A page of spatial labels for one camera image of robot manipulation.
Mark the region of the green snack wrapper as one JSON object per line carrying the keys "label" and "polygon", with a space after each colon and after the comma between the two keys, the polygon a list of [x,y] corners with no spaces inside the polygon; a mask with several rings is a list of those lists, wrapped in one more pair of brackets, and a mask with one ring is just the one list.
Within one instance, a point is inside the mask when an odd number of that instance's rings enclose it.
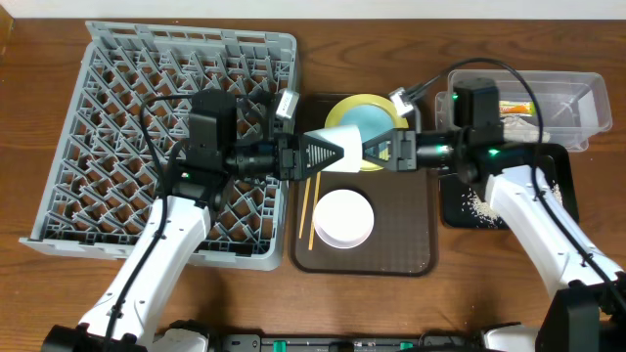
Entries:
{"label": "green snack wrapper", "polygon": [[509,114],[533,115],[536,113],[536,109],[532,102],[500,101],[499,109],[500,109],[501,115],[509,115]]}

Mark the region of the grey dishwasher rack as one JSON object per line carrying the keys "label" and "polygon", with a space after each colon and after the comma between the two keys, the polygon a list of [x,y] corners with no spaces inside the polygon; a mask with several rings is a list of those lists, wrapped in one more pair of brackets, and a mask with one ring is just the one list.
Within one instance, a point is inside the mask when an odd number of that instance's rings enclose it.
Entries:
{"label": "grey dishwasher rack", "polygon": [[189,133],[178,94],[299,87],[288,33],[88,22],[91,35],[30,236],[50,255],[118,259],[147,225],[156,161]]}

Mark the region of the brown serving tray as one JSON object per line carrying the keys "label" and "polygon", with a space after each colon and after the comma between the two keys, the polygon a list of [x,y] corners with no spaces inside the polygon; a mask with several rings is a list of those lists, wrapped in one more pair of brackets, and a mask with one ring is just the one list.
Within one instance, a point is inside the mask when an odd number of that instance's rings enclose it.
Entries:
{"label": "brown serving tray", "polygon": [[[291,217],[290,255],[303,272],[419,277],[436,265],[437,187],[425,170],[395,173],[387,170],[321,175],[320,190],[311,180],[302,239],[298,239],[305,181],[294,184],[297,210]],[[336,189],[364,196],[375,213],[374,230],[361,245],[333,248],[310,232],[313,197]]]}

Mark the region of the rice food waste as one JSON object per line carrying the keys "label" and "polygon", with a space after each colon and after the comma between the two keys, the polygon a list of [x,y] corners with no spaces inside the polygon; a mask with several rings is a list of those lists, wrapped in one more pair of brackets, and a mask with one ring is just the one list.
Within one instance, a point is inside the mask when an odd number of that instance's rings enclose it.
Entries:
{"label": "rice food waste", "polygon": [[485,201],[472,191],[461,195],[461,215],[464,221],[469,222],[470,228],[503,230],[506,223]]}

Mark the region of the clear plastic bin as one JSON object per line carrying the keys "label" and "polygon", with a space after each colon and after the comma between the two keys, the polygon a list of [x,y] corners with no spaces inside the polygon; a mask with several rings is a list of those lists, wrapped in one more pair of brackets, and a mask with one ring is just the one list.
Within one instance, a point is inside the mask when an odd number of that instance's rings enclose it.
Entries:
{"label": "clear plastic bin", "polygon": [[[612,127],[610,103],[601,75],[594,72],[523,70],[543,114],[544,141],[569,152],[583,152],[588,139]],[[448,88],[437,93],[434,123],[438,130],[453,129],[453,86],[471,78],[495,81],[503,107],[529,106],[521,83],[504,69],[456,69],[448,75]]]}

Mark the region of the pink white bowl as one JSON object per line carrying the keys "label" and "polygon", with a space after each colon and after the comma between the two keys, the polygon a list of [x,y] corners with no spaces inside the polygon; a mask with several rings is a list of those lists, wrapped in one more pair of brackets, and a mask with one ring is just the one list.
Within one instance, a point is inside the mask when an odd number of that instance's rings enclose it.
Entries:
{"label": "pink white bowl", "polygon": [[355,191],[340,189],[322,196],[313,211],[317,236],[337,249],[351,249],[363,244],[375,225],[370,202]]}

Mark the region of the light blue bowl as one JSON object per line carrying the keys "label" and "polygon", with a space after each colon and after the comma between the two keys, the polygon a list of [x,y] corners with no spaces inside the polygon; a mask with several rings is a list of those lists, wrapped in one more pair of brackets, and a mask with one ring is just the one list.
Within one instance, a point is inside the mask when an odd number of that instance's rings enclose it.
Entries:
{"label": "light blue bowl", "polygon": [[340,119],[339,125],[355,125],[365,143],[394,128],[390,115],[377,106],[360,105],[349,109]]}

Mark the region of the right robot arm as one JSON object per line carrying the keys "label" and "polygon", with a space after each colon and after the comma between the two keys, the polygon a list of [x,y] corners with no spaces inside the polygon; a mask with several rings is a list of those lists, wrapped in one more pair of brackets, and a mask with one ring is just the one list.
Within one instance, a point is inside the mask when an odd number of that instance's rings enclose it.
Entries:
{"label": "right robot arm", "polygon": [[552,298],[541,327],[485,329],[480,350],[624,350],[625,272],[554,197],[538,166],[544,143],[506,141],[493,80],[461,81],[454,93],[454,130],[391,129],[365,142],[363,157],[395,172],[450,169],[504,220],[536,267]]}

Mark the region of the white napkin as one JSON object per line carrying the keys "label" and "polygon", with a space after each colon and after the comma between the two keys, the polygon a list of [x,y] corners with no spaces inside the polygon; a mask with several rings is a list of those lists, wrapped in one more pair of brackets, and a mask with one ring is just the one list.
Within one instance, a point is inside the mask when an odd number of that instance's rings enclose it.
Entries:
{"label": "white napkin", "polygon": [[535,143],[539,141],[539,127],[519,116],[503,118],[504,139],[508,142]]}

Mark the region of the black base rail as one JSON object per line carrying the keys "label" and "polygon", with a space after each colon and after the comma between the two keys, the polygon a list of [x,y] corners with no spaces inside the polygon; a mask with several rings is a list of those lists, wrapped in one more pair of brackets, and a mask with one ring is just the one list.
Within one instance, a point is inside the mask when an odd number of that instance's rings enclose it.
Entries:
{"label": "black base rail", "polygon": [[538,330],[508,323],[466,336],[430,330],[413,337],[262,336],[221,334],[200,322],[178,320],[162,335],[189,330],[207,339],[205,351],[222,352],[395,352],[395,351],[533,351]]}

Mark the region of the black tray bin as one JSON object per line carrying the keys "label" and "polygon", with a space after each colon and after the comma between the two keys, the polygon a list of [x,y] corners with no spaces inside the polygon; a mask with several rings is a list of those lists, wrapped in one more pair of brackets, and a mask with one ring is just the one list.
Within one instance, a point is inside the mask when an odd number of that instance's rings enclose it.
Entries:
{"label": "black tray bin", "polygon": [[[538,160],[556,200],[579,222],[568,151],[557,144],[541,147]],[[507,224],[455,174],[439,178],[442,222],[450,228],[508,230]]]}

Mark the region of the white paper cup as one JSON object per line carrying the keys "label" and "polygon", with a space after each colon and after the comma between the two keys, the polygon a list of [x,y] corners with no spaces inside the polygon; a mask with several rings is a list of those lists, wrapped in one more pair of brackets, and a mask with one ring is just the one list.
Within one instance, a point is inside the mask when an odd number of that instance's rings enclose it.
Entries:
{"label": "white paper cup", "polygon": [[330,166],[325,172],[358,173],[362,163],[362,140],[356,125],[343,125],[318,129],[307,132],[307,135],[342,147],[343,157]]}

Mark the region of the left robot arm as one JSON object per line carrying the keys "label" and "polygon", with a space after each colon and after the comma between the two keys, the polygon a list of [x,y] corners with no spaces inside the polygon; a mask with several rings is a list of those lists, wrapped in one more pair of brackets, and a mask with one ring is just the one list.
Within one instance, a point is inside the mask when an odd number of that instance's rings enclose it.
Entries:
{"label": "left robot arm", "polygon": [[210,336],[178,321],[157,325],[183,269],[224,207],[235,179],[270,175],[299,181],[341,160],[345,149],[313,134],[267,129],[262,140],[237,137],[241,97],[217,89],[178,94],[188,101],[189,139],[156,168],[160,196],[111,285],[74,328],[55,325],[44,351],[207,351]]}

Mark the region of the left wooden chopstick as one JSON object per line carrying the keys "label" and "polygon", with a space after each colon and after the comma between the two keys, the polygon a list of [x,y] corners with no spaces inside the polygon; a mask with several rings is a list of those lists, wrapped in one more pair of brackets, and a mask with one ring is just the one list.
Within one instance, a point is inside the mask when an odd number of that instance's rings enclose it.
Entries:
{"label": "left wooden chopstick", "polygon": [[298,239],[302,239],[304,223],[306,219],[306,210],[307,210],[307,202],[308,202],[309,192],[310,192],[310,185],[311,185],[311,178],[308,178],[304,186],[303,202],[302,202],[302,209],[300,212],[300,221],[299,221],[299,228],[298,228]]}

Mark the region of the yellow plate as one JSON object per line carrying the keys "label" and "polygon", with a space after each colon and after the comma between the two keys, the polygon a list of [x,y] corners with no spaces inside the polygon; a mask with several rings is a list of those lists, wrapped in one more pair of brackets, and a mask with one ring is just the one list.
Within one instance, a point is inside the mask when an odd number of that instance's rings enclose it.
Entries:
{"label": "yellow plate", "polygon": [[385,110],[393,120],[394,128],[408,128],[409,124],[406,118],[400,117],[392,102],[390,102],[387,98],[383,98],[378,95],[373,94],[357,94],[352,95],[347,98],[340,100],[336,103],[329,114],[327,115],[325,121],[325,127],[331,128],[335,126],[340,126],[339,121],[342,116],[351,108],[360,106],[360,105],[373,105]]}

